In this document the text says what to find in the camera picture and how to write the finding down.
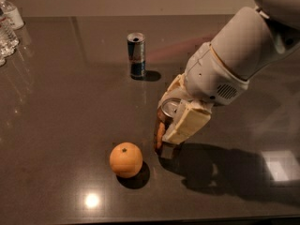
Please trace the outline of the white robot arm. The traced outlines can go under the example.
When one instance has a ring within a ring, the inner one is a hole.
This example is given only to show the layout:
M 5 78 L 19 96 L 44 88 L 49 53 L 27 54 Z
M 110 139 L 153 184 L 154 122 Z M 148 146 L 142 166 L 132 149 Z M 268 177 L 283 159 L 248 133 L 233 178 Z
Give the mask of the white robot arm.
M 300 0 L 254 0 L 188 60 L 157 105 L 154 149 L 175 147 L 210 120 L 212 108 L 248 90 L 264 67 L 299 49 Z

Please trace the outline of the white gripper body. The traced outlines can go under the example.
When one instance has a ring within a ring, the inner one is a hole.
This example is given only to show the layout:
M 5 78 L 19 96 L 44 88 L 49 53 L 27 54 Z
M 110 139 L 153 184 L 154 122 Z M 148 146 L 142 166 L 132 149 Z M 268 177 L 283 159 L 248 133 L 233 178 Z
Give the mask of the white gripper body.
M 185 87 L 193 98 L 206 103 L 229 105 L 248 90 L 248 84 L 222 64 L 209 42 L 187 62 Z

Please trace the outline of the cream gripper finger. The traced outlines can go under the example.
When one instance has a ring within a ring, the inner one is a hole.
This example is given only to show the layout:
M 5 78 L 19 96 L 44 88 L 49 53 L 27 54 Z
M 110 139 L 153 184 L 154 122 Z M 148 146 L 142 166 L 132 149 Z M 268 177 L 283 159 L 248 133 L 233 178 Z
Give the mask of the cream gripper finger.
M 211 119 L 211 106 L 199 100 L 170 98 L 161 105 L 162 112 L 171 119 L 162 141 L 180 144 L 203 128 Z
M 169 98 L 179 98 L 186 101 L 188 100 L 188 93 L 186 90 L 186 87 L 184 86 L 184 76 L 178 75 L 171 83 L 171 85 L 168 87 L 167 91 L 163 94 L 162 98 L 158 102 L 158 106 Z

